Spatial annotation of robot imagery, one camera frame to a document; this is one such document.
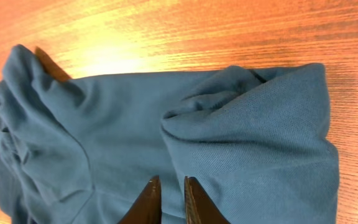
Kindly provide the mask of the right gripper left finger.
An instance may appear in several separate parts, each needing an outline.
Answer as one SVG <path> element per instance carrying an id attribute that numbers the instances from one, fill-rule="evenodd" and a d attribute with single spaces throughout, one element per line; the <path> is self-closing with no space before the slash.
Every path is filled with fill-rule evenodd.
<path id="1" fill-rule="evenodd" d="M 118 224 L 161 224 L 162 191 L 159 176 L 152 177 Z"/>

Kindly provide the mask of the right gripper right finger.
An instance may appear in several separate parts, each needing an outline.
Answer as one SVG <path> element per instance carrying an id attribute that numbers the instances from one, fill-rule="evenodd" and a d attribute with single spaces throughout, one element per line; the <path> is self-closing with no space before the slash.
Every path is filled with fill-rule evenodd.
<path id="1" fill-rule="evenodd" d="M 187 224 L 229 224 L 195 177 L 185 177 Z"/>

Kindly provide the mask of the dark blue polo shirt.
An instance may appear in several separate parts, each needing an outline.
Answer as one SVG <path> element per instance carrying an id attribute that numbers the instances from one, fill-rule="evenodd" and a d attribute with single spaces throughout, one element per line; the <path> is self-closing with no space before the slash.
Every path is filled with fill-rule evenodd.
<path id="1" fill-rule="evenodd" d="M 334 223 L 320 63 L 59 81 L 22 45 L 0 81 L 0 208 L 13 223 L 117 223 L 147 182 L 185 222 L 185 178 L 230 223 Z"/>

